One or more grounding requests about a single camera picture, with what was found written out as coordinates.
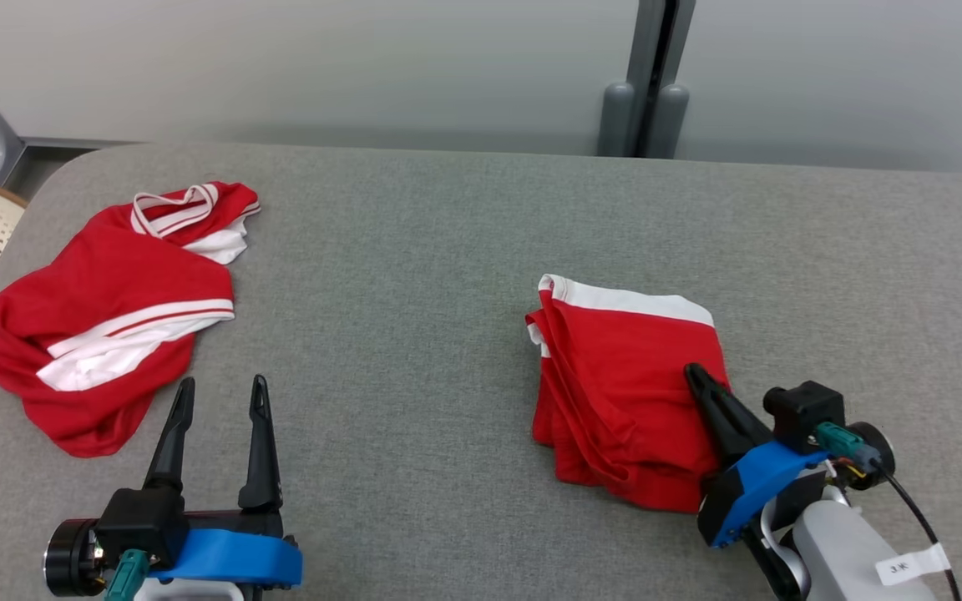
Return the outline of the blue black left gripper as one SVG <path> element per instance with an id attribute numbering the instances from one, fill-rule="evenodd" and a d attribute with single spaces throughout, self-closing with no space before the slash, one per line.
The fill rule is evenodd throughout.
<path id="1" fill-rule="evenodd" d="M 165 418 L 163 432 L 144 488 L 183 491 L 185 434 L 192 423 L 195 379 L 185 377 Z M 251 447 L 238 506 L 245 511 L 279 511 L 281 476 L 270 389 L 262 374 L 253 377 Z M 169 569 L 150 568 L 134 598 L 263 598 L 274 590 L 301 586 L 304 555 L 291 536 L 280 537 L 277 514 L 198 511 L 182 555 Z M 117 560 L 96 536 L 96 518 L 65 520 L 43 552 L 43 581 L 53 596 L 110 598 Z"/>

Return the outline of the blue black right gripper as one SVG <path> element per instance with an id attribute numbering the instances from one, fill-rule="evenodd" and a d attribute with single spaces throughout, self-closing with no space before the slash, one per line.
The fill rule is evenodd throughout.
<path id="1" fill-rule="evenodd" d="M 726 469 L 714 480 L 697 514 L 699 532 L 711 548 L 725 548 L 741 539 L 743 529 L 764 506 L 803 472 L 820 468 L 836 487 L 863 491 L 878 486 L 885 472 L 896 471 L 889 438 L 870 423 L 822 422 L 807 435 L 807 450 L 800 453 L 785 442 L 772 441 L 771 430 L 703 365 L 686 365 L 684 376 L 719 465 Z"/>

